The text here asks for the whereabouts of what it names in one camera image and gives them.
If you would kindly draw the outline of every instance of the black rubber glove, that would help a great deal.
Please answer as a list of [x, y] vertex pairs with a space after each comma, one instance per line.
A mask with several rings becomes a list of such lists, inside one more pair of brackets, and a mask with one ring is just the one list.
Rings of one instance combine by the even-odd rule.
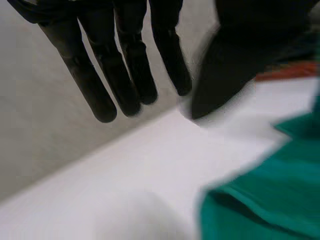
[[[141, 35], [147, 10], [146, 0], [8, 2], [27, 21], [38, 24], [57, 48], [99, 121], [113, 121], [117, 109], [88, 57], [78, 20], [122, 112], [126, 116], [134, 116], [140, 111], [141, 103], [148, 105], [157, 100], [158, 92]], [[179, 95], [184, 96], [191, 90], [191, 78], [175, 32], [181, 7], [182, 0], [152, 0], [151, 11], [156, 44], [172, 82]], [[115, 18], [129, 73], [115, 43]]]
[[216, 0], [212, 36], [191, 101], [191, 118], [223, 107], [309, 28], [319, 0]]

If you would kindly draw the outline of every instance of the white table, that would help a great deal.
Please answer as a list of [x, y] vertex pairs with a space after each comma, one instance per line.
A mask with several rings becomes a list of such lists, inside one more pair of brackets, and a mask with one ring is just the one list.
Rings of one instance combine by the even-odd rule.
[[208, 129], [167, 112], [0, 205], [0, 239], [196, 239], [203, 187], [259, 164], [286, 139], [271, 123], [307, 111], [315, 89], [259, 84]]

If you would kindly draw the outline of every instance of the finger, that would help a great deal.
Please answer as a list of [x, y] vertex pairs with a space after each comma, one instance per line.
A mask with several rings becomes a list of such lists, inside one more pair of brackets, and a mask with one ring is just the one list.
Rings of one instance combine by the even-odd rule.
[[57, 48], [95, 117], [103, 123], [113, 121], [117, 109], [88, 57], [77, 18], [39, 26]]
[[136, 115], [141, 104], [116, 46], [112, 3], [97, 4], [78, 18], [122, 112], [126, 116]]
[[168, 75], [180, 96], [192, 89], [192, 80], [176, 33], [183, 0], [149, 0], [155, 44]]
[[200, 67], [192, 96], [192, 119], [224, 106], [271, 64], [308, 28], [308, 11], [316, 2], [217, 0], [221, 27]]
[[131, 78], [141, 102], [146, 105], [152, 104], [157, 100], [158, 92], [141, 34], [147, 2], [146, 0], [116, 0], [114, 6], [119, 41]]

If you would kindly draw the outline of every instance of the gloved hand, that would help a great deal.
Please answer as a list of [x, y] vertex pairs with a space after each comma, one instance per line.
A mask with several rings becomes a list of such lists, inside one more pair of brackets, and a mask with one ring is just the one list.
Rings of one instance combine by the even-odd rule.
[[224, 107], [309, 28], [319, 0], [216, 0], [220, 28], [204, 53], [190, 117]]
[[[167, 0], [167, 4], [175, 7], [169, 15], [158, 0], [150, 1], [156, 44], [179, 95], [186, 95], [191, 90], [191, 78], [180, 49], [179, 37], [175, 32], [182, 1]], [[38, 24], [57, 48], [99, 121], [113, 121], [117, 116], [117, 109], [88, 57], [78, 20], [122, 112], [128, 117], [134, 116], [140, 111], [141, 103], [149, 105], [157, 100], [158, 92], [150, 71], [146, 45], [141, 36], [147, 10], [146, 0], [8, 2], [27, 21]], [[115, 19], [129, 74], [116, 46]]]

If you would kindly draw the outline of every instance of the teal fabric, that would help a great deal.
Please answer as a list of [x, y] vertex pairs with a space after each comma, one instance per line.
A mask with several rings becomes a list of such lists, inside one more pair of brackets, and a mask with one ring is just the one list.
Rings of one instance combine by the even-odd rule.
[[320, 139], [295, 139], [209, 190], [200, 222], [203, 240], [320, 240]]

